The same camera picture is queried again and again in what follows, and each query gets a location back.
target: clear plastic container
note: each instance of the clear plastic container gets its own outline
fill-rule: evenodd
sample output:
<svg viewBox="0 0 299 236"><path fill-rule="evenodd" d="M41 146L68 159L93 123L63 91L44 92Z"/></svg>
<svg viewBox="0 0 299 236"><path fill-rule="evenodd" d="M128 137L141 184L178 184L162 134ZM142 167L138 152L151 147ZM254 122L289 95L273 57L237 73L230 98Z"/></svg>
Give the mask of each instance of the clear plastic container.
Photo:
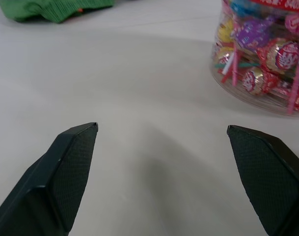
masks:
<svg viewBox="0 0 299 236"><path fill-rule="evenodd" d="M211 70L242 101L299 114L299 0L223 0Z"/></svg>

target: green fabric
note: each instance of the green fabric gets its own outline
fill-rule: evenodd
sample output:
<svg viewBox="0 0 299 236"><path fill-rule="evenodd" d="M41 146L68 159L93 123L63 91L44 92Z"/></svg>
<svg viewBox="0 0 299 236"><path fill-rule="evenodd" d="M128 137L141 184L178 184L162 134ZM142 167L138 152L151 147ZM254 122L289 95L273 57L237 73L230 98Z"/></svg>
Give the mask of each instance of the green fabric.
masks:
<svg viewBox="0 0 299 236"><path fill-rule="evenodd" d="M49 21L61 23L78 9L97 9L114 5L114 0L0 0L0 7L9 19L24 21L41 15Z"/></svg>

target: lollipop jar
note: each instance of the lollipop jar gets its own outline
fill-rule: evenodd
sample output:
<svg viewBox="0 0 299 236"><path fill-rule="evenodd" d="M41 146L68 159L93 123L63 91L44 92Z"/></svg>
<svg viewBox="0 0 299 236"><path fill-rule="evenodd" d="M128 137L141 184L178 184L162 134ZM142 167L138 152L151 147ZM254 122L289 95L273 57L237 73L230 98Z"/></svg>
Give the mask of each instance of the lollipop jar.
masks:
<svg viewBox="0 0 299 236"><path fill-rule="evenodd" d="M299 114L299 0L222 0L211 70L237 98Z"/></svg>

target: white table surface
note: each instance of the white table surface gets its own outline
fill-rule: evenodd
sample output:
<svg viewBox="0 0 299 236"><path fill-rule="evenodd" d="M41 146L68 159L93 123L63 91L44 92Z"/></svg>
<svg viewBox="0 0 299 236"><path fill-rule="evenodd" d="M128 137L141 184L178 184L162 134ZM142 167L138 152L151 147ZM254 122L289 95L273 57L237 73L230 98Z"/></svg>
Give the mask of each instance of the white table surface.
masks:
<svg viewBox="0 0 299 236"><path fill-rule="evenodd" d="M299 118L226 93L208 63L219 0L121 0L64 24L0 10L0 204L55 136L96 121L70 236L263 236L226 128L280 137Z"/></svg>

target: white tabletop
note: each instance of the white tabletop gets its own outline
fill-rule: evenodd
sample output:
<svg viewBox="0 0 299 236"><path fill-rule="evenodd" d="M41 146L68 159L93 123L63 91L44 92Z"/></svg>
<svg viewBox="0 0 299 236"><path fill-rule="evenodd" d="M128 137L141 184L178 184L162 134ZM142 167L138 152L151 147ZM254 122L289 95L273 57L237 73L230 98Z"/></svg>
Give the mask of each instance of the white tabletop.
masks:
<svg viewBox="0 0 299 236"><path fill-rule="evenodd" d="M278 136L299 156L299 118L212 78L219 11L219 0L121 0L56 25L0 10L0 204L58 133L96 121L70 236L266 235L226 128Z"/></svg>

